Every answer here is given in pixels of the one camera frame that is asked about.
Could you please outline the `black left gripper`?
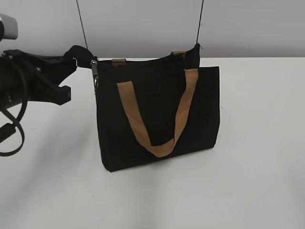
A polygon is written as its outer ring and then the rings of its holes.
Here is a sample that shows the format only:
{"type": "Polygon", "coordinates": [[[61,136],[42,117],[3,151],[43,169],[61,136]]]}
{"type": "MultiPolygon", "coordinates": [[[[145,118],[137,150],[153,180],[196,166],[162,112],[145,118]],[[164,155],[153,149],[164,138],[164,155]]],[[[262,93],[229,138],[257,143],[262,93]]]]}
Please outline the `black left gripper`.
{"type": "Polygon", "coordinates": [[[91,67],[92,61],[97,57],[79,45],[72,46],[64,57],[5,50],[0,57],[0,107],[11,108],[23,101],[67,103],[71,88],[60,84],[77,66],[91,67]]]}

